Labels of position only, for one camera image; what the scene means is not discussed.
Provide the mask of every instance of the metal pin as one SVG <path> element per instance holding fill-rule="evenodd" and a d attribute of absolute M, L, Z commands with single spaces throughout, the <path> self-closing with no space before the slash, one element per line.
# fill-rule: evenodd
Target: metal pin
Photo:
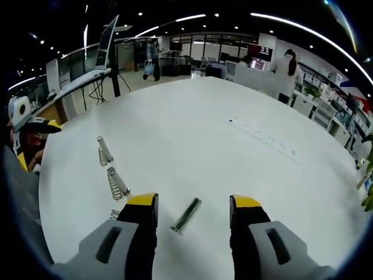
<path fill-rule="evenodd" d="M 191 216 L 198 208 L 198 206 L 202 203 L 199 198 L 193 199 L 193 202 L 189 205 L 189 207 L 185 210 L 185 212 L 181 215 L 179 220 L 174 224 L 171 229 L 181 235 L 182 230 L 184 229 L 187 222 L 190 220 Z"/>
<path fill-rule="evenodd" d="M 103 152 L 104 156 L 106 157 L 108 162 L 112 162 L 114 160 L 113 156 L 110 154 L 109 149 L 106 146 L 106 143 L 104 141 L 104 138 L 102 136 L 97 137 L 98 144 L 100 145 L 100 148 L 98 149 L 98 152 Z"/>
<path fill-rule="evenodd" d="M 129 187 L 126 186 L 121 176 L 119 176 L 119 174 L 117 173 L 114 167 L 109 167 L 107 170 L 107 174 L 112 179 L 113 183 L 115 184 L 115 187 L 119 189 L 123 195 L 128 195 L 131 192 Z"/>

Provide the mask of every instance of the window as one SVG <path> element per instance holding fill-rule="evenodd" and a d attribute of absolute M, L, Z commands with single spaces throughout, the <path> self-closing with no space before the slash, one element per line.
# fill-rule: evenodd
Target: window
<path fill-rule="evenodd" d="M 204 57 L 207 60 L 219 61 L 221 35 L 210 34 L 206 35 L 206 45 Z"/>
<path fill-rule="evenodd" d="M 238 56 L 242 58 L 247 55 L 249 44 L 257 44 L 257 42 L 258 41 L 254 37 L 241 37 L 240 53 Z"/>
<path fill-rule="evenodd" d="M 221 41 L 221 52 L 229 54 L 232 57 L 238 56 L 238 49 L 240 48 L 240 38 L 238 36 L 223 35 Z"/>
<path fill-rule="evenodd" d="M 193 35 L 191 57 L 194 60 L 201 60 L 203 57 L 203 46 L 205 45 L 205 35 Z"/>
<path fill-rule="evenodd" d="M 180 52 L 180 56 L 189 56 L 191 54 L 191 43 L 192 43 L 192 36 L 181 36 L 181 44 L 182 50 Z"/>

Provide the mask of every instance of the white tabletop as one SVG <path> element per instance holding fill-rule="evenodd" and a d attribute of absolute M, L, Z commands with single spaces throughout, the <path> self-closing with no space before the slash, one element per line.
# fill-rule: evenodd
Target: white tabletop
<path fill-rule="evenodd" d="M 348 152 L 289 106 L 208 77 L 112 99 L 50 135 L 39 199 L 56 263 L 73 257 L 79 242 L 125 205 L 111 197 L 99 135 L 133 194 L 159 193 L 154 279 L 233 278 L 231 194 L 261 202 L 320 265 L 339 265 L 358 240 L 361 177 Z M 194 197 L 202 205 L 179 236 L 169 228 Z"/>

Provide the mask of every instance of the floor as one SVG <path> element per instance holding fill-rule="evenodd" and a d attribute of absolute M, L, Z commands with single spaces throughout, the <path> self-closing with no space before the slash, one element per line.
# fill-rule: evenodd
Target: floor
<path fill-rule="evenodd" d="M 148 88 L 149 86 L 159 85 L 161 83 L 168 83 L 168 82 L 178 81 L 182 79 L 190 79 L 194 77 L 199 77 L 200 73 L 193 72 L 192 75 L 190 76 L 188 75 L 188 76 L 177 76 L 177 77 L 161 77 L 160 81 L 158 82 L 155 82 L 152 76 L 148 77 L 147 80 L 143 80 L 142 78 L 143 71 L 121 72 L 120 75 L 126 81 L 128 86 L 131 88 L 131 92 L 134 92 L 138 89 Z M 129 89 L 127 85 L 124 83 L 124 81 L 121 79 L 121 77 L 118 76 L 118 83 L 119 83 L 120 92 L 122 95 L 124 95 L 126 93 L 129 93 Z M 106 78 L 104 80 L 103 89 L 104 89 L 103 98 L 105 98 L 106 100 L 110 100 L 114 98 L 114 91 L 112 88 L 112 81 L 110 78 Z M 86 86 L 84 89 L 87 110 L 90 110 L 91 108 L 97 105 L 97 100 L 89 97 L 89 94 L 93 90 L 94 90 L 93 84 Z M 74 102 L 75 110 L 77 114 L 80 115 L 84 113 L 85 107 L 84 107 L 82 91 L 79 89 L 73 92 L 72 98 L 73 98 L 73 102 Z"/>

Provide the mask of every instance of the metal screw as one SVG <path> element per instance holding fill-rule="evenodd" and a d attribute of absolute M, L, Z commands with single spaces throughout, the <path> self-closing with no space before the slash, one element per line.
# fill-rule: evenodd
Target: metal screw
<path fill-rule="evenodd" d="M 193 213 L 196 211 L 198 206 L 202 203 L 202 201 L 199 198 L 193 199 L 192 203 L 189 205 L 189 207 L 185 210 L 185 212 L 181 215 L 179 220 L 174 224 L 171 229 L 181 235 L 182 230 L 184 229 L 187 222 L 192 217 Z"/>

